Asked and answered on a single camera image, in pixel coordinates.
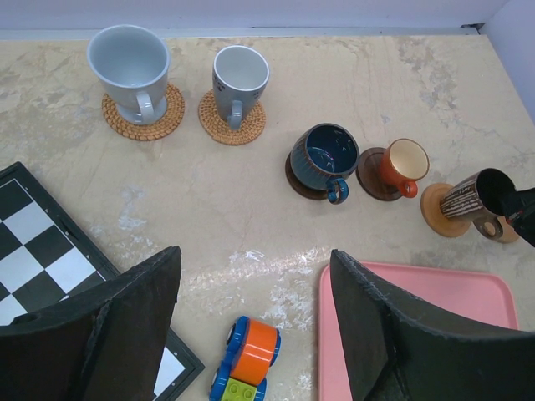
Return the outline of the black cup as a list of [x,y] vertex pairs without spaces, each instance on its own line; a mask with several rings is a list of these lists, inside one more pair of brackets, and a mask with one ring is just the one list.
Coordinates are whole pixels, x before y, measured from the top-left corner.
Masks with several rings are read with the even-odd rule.
[[451,188],[440,201],[441,213],[450,221],[469,221],[484,237],[497,241],[502,235],[498,220],[505,217],[498,197],[514,190],[508,175],[486,168]]

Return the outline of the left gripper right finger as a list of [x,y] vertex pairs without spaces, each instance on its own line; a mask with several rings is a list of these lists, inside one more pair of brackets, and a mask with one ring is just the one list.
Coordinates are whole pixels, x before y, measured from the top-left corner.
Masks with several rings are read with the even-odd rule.
[[354,400],[532,400],[534,335],[437,307],[345,251],[331,288]]

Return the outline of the dark wooden coaster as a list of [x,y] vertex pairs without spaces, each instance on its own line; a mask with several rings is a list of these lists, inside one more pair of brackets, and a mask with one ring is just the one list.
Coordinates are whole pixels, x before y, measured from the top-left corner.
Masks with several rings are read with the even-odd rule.
[[293,173],[291,167],[291,155],[288,155],[285,161],[285,174],[290,186],[301,196],[314,200],[314,201],[324,201],[328,198],[326,190],[315,190],[308,188],[306,185],[301,183],[296,175]]
[[385,184],[379,174],[385,148],[372,147],[364,151],[355,171],[364,191],[379,201],[397,201],[402,194],[395,186]]

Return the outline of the pink tray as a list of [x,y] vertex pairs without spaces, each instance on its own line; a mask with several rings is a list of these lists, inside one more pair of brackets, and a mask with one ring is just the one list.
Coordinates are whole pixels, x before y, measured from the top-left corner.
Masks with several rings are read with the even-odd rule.
[[[494,326],[518,328],[512,292],[498,276],[370,261],[364,265],[449,312]],[[318,290],[318,399],[352,399],[328,267],[321,273]]]

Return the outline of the dark blue cup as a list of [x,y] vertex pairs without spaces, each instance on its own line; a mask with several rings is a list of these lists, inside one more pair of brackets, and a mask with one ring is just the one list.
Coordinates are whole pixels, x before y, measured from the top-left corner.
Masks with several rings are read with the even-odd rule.
[[308,188],[326,190],[333,205],[349,196],[348,177],[356,170],[360,151],[350,132],[337,124],[317,124],[296,142],[291,167],[298,180]]

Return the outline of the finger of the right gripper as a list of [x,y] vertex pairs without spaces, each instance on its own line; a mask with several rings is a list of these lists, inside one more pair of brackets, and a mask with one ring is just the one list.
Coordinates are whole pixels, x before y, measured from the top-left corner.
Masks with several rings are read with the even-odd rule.
[[498,197],[506,222],[532,246],[535,246],[534,192],[535,188],[514,190]]

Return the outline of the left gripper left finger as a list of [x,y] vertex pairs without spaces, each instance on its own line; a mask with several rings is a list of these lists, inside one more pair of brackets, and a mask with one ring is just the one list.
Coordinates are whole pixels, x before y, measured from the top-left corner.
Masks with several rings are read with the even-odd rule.
[[1,328],[3,400],[152,400],[181,279],[168,246]]

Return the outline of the orange cup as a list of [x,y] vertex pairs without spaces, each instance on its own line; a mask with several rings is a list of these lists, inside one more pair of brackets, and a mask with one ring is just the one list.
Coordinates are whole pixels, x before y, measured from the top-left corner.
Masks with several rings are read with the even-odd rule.
[[430,169],[429,156],[414,140],[400,138],[385,150],[379,167],[379,176],[386,185],[394,186],[402,196],[415,198],[417,181]]

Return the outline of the large light blue cup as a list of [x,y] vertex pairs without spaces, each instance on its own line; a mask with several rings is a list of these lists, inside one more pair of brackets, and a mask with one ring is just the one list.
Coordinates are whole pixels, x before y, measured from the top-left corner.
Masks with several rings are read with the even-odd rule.
[[108,27],[90,40],[87,59],[123,119],[147,125],[163,117],[171,56],[161,38],[135,25]]

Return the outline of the small white cup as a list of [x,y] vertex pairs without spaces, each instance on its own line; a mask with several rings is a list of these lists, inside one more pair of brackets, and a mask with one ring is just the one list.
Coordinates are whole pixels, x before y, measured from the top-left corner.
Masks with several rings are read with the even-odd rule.
[[213,94],[217,113],[231,130],[240,129],[269,78],[268,62],[254,48],[231,45],[217,53],[212,66]]

